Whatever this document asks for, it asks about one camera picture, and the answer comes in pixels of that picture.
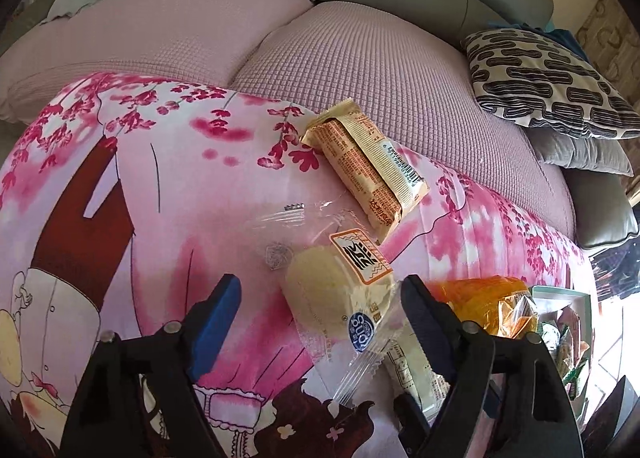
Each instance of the blue cloth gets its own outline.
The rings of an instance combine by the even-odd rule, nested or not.
[[[534,34],[541,35],[542,37],[546,37],[551,41],[555,41],[559,45],[564,46],[572,53],[575,53],[580,59],[583,61],[590,63],[587,54],[584,53],[584,50],[578,43],[577,39],[574,37],[574,34],[569,32],[568,30],[564,30],[562,28],[556,28],[551,32],[545,32],[541,28],[533,28],[528,24],[492,24],[492,28],[517,28],[519,30],[526,30],[527,32],[533,32]]]

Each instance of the cartoon chef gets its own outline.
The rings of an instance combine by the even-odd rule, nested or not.
[[[73,401],[98,339],[105,294],[133,235],[119,180],[88,214],[115,153],[115,138],[98,141],[58,199],[30,267],[14,277],[13,329],[0,311],[0,373],[22,390],[22,409],[36,427],[50,428],[46,438],[56,445],[64,425],[59,413]]]

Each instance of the round logo sticker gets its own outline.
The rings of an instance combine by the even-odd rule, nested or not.
[[[349,318],[349,337],[356,351],[362,353],[373,337],[373,321],[356,312]]]

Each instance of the orange snack bag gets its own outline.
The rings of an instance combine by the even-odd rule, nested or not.
[[[460,279],[430,284],[429,289],[461,321],[475,321],[490,335],[517,339],[538,326],[536,305],[519,279]]]
[[[429,192],[424,179],[351,99],[312,120],[302,142],[322,150],[367,213],[378,244]]]

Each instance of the pink sofa cover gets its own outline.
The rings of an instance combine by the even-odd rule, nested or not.
[[[536,160],[519,126],[478,107],[463,54],[396,16],[322,3],[271,34],[232,88],[315,111],[353,97],[390,138],[574,236],[559,167]]]
[[[60,88],[124,70],[229,86],[309,0],[102,0],[37,26],[0,57],[0,118],[31,122]]]
[[[0,118],[31,122],[62,86],[105,70],[315,111],[354,97],[392,139],[574,237],[559,168],[536,161],[520,128],[479,109],[461,53],[385,12],[309,0],[103,0],[36,27],[0,57]]]

